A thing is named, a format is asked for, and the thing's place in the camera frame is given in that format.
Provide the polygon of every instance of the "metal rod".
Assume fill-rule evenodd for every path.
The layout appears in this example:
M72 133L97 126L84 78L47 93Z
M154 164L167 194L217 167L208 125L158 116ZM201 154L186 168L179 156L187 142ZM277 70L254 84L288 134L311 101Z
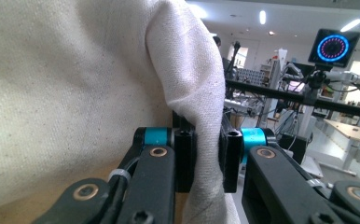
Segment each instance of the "metal rod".
M285 99L285 100L304 104L304 97L303 95L300 94L294 94L285 91L276 91L265 87L259 87L237 81L226 80L226 83L227 83L227 87L235 88L240 91L250 91L257 94L265 95L270 98ZM352 114L360 117L360 107L358 106L338 104L338 103L319 100L319 99L316 100L313 106L328 110L334 110L345 114Z
M328 168L330 168L330 169L343 172L343 173L346 174L346 175L357 176L357 173L356 173L356 172L353 172L353 171L342 170L342 169L340 169L340 168L337 167L337 166L330 165L330 164L327 164L327 163L324 163L324 162L320 162L320 161L319 161L319 164L322 165L322 166L328 167Z

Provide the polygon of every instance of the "black plastic part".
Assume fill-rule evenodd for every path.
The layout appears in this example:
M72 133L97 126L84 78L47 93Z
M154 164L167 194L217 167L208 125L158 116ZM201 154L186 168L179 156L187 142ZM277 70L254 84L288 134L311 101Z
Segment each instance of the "black plastic part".
M176 152L176 192L189 192L194 182L194 169L197 159L196 134L190 129L174 132Z
M275 133L268 128L262 128L262 132L265 134L265 139L267 141L267 145L277 144Z
M166 155L151 156L150 150L155 147L165 148ZM117 223L132 223L135 213L150 214L156 224L173 223L173 211L174 151L165 146L148 146L140 155Z
M360 216L360 182L338 181L329 201Z
M253 93L265 95L270 98L285 99L288 101L297 102L301 104L304 103L304 97L303 95L300 94L294 94L285 91L276 91L265 87L260 87L256 85L251 85L251 84L238 82L238 81L231 81L231 80L226 80L226 86L240 91L250 91ZM358 106L338 104L331 101L325 101L319 99L317 99L313 105L318 108L334 110L345 114L351 114L360 117L360 107Z
M258 155L259 149L270 150L274 157ZM246 171L242 206L249 223L311 223L316 214L342 223L280 151L253 147Z
M239 165L243 157L242 132L232 128L226 116L221 122L218 161L223 172L223 187L226 193L236 192Z
M308 145L307 139L304 137L294 136L292 134L284 133L279 140L279 146L292 151L293 159L301 164L305 156L306 147Z
M74 192L86 184L98 187L96 195L86 201L74 198ZM62 224L62 223L98 223L107 207L109 186L102 179L90 178L76 182L67 188L58 201L37 220L34 224Z
M127 170L128 167L131 167L135 161L138 160L139 155L142 151L143 144L145 142L145 127L136 129L133 135L132 146L125 154L121 163L118 166L118 169Z

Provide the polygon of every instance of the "screw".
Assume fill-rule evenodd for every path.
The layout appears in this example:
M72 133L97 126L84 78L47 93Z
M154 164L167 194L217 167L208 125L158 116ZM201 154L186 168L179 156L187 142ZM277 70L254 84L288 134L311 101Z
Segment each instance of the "screw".
M99 188L95 184L85 184L80 187L78 187L73 192L73 198L78 201L86 201L89 200L98 193Z
M79 194L80 196L88 196L88 195L92 194L92 192L93 192L93 187L91 187L91 186L86 186L84 189L81 189L81 190L78 192L78 194Z
M130 224L152 224L154 223L154 217L151 213L142 210L133 213L130 221Z
M168 153L168 151L163 147L154 147L150 150L150 155L153 157L163 157L166 153Z

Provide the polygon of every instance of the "table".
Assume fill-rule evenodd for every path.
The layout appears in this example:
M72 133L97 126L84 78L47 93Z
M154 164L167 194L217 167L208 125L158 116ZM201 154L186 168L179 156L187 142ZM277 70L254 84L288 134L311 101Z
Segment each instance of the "table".
M343 170L347 171L360 146L360 127L344 124L328 119L325 119L325 123L332 126L335 130L337 130L338 132L340 132L350 140L346 148L347 153L345 155L345 160L341 167Z

